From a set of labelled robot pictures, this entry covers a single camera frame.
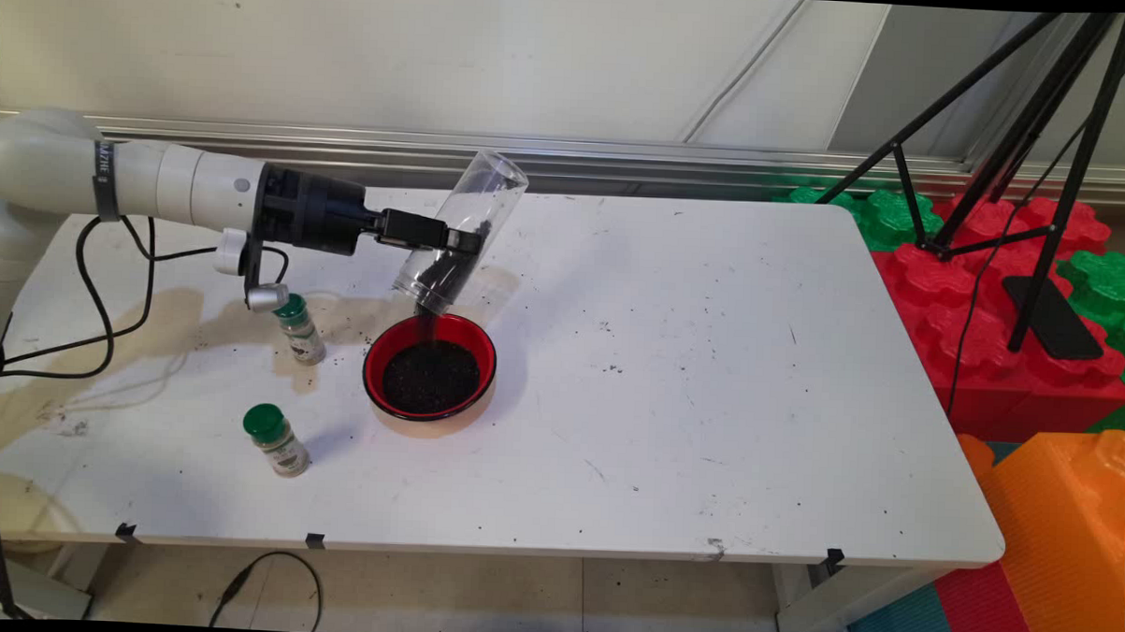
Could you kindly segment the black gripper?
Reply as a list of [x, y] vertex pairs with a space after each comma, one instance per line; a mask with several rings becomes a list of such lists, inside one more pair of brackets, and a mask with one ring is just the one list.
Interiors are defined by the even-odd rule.
[[363, 186], [280, 165], [266, 165], [256, 188], [252, 237], [353, 256], [363, 233], [393, 247], [443, 249], [479, 256], [484, 240], [446, 222], [385, 208], [369, 210]]

